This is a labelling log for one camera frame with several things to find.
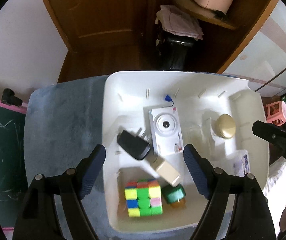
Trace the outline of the green gold perfume bottle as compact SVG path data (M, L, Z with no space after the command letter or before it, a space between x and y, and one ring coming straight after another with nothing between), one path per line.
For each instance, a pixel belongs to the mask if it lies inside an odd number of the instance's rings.
M163 195L167 204L172 208L184 208L186 206L186 192L181 184L173 187L172 185L166 185L161 188L161 194Z

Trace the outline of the white digital camera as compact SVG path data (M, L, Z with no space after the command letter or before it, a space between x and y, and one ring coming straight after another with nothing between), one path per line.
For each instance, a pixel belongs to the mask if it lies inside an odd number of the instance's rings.
M149 119L154 153L162 157L182 153L183 136L177 108L153 108Z

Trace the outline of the green chalkboard pink frame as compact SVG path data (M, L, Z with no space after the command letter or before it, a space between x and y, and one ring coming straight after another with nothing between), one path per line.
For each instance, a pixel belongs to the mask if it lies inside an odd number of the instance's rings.
M0 102L0 224L15 225L28 189L23 136L26 111Z

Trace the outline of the beige small block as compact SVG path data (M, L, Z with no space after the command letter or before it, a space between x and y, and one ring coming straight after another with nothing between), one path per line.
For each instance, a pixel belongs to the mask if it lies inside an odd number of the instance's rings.
M180 173L163 157L159 155L149 155L147 161L151 168L172 187L180 183Z

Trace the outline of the brown wooden door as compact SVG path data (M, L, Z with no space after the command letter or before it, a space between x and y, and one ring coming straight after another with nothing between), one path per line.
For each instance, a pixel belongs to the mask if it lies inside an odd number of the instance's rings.
M149 0L42 0L68 50L131 46L146 31Z

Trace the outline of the colourful rubiks cube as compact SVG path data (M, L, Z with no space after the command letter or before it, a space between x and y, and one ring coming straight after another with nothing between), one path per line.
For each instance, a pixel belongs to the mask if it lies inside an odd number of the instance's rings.
M129 181L124 197L131 218L163 214L161 186L156 179Z

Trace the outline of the white plastic storage bin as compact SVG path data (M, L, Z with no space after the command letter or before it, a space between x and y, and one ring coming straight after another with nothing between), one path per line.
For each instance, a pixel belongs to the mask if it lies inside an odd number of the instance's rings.
M247 154L250 172L264 187L269 171L268 143L252 132L264 121L260 94L247 80L215 74L117 72L104 87L103 180L110 226L123 233L162 232L195 226L206 207L186 167L183 148L191 144L212 165L234 174ZM152 162L162 157L180 174L186 206L163 205L163 214L131 218L124 187L129 181L160 178Z

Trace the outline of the black charger plug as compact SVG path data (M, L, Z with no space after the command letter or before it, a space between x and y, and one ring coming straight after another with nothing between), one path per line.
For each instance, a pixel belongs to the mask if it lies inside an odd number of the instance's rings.
M137 135L123 130L117 136L117 143L131 157L136 160L143 160L151 150L151 145Z

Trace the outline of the wooden corner shelf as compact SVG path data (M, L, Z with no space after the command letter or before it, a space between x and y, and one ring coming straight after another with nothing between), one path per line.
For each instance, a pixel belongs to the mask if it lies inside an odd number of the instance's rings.
M148 48L155 45L156 13L161 5L175 5L195 18L203 38L193 47L184 48L185 61L177 70L222 73L251 41L272 13L278 0L234 0L226 15L212 12L193 0L148 0L146 39Z

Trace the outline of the clear plastic cup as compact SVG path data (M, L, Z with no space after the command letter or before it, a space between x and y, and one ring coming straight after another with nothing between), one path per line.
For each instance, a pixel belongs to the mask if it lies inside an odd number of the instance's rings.
M202 157L210 157L214 143L209 126L200 126L196 122L185 121L181 127L184 145L191 144Z

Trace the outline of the blue fuzzy table cloth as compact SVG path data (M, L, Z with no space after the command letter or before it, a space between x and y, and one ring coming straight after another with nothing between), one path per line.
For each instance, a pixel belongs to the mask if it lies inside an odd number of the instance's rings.
M26 176L61 175L90 155L102 142L103 92L107 77L59 83L34 91L24 131ZM194 228L162 233L120 233L108 222L103 174L82 201L99 239L190 239Z

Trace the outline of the round gold compact case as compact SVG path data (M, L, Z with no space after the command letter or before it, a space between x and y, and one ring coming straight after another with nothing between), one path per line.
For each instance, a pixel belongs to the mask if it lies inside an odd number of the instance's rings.
M223 139L231 139L236 134L236 122L228 114L222 114L215 121L215 134Z

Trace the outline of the folded pink cloth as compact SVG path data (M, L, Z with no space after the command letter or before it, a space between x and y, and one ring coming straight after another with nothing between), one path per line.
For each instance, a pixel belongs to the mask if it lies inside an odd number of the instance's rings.
M156 14L155 24L161 24L162 29L177 36L203 39L199 22L189 14L174 5L161 5Z

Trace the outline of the pink plastic stool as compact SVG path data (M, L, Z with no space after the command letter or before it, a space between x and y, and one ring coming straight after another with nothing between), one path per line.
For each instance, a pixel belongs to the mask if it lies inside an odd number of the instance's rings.
M284 101L277 101L265 105L266 122L276 126L286 123L286 104Z

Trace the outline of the clear plastic card box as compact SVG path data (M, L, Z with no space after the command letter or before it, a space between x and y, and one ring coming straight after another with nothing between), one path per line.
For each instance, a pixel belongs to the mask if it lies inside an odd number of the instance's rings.
M244 177L250 172L250 161L247 150L236 150L228 155L226 165L228 174Z

